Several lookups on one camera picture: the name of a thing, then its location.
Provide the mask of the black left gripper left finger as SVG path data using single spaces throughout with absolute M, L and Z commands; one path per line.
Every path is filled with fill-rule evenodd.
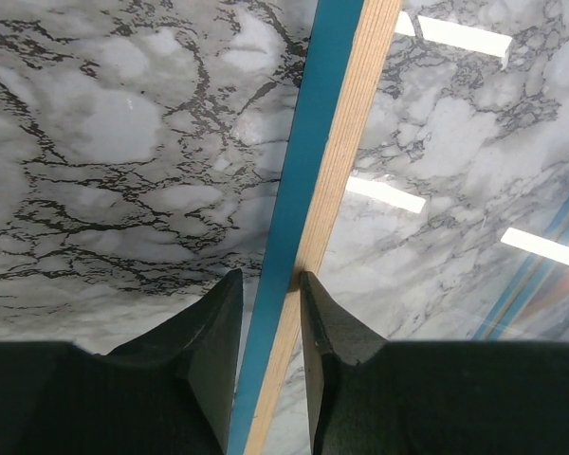
M 243 316 L 232 270 L 107 355 L 0 342 L 0 454 L 223 454 Z

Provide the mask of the wooden picture frame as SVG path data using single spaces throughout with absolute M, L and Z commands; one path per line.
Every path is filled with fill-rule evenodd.
M 372 31 L 362 52 L 369 76 L 329 75 L 325 52 L 341 60 L 352 56 L 339 46 L 341 27 L 358 31 L 376 13 L 373 1 L 257 1 L 270 24 L 286 18 L 295 27 L 292 47 L 302 84 L 351 84 L 359 107 L 337 114 L 320 108 L 318 94 L 303 90 L 293 117 L 292 145 L 267 237 L 265 265 L 242 364 L 242 388 L 234 408 L 232 454 L 306 454 L 310 450 L 300 335 L 299 275 L 318 277 L 347 192 L 366 195 L 411 212 L 421 210 L 409 194 L 378 182 L 353 180 L 351 172 L 370 117 L 393 38 L 403 30 L 400 14 L 407 1 L 394 1 L 384 24 Z M 569 246 L 517 229 L 505 233 L 506 245 L 569 266 Z

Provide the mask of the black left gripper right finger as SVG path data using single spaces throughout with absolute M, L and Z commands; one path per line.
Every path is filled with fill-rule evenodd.
M 300 277 L 315 454 L 569 454 L 569 343 L 390 341 Z

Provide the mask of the colourful balloon photo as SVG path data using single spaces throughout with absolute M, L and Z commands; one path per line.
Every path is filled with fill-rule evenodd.
M 542 263 L 481 338 L 569 340 L 569 266 Z

